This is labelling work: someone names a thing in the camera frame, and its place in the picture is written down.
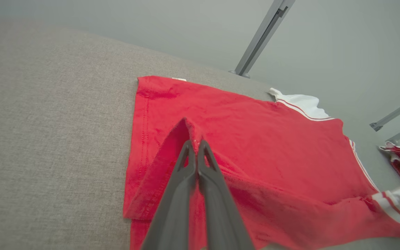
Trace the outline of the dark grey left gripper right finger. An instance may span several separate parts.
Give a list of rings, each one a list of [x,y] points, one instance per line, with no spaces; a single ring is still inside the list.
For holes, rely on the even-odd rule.
[[[235,201],[210,145],[202,140],[197,155],[200,191],[205,199],[208,250],[254,250]]]

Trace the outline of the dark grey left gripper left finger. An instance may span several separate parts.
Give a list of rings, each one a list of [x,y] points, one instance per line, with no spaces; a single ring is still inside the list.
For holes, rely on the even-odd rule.
[[[142,250],[189,248],[190,197],[195,188],[196,161],[191,140],[179,153],[160,204],[141,245]]]

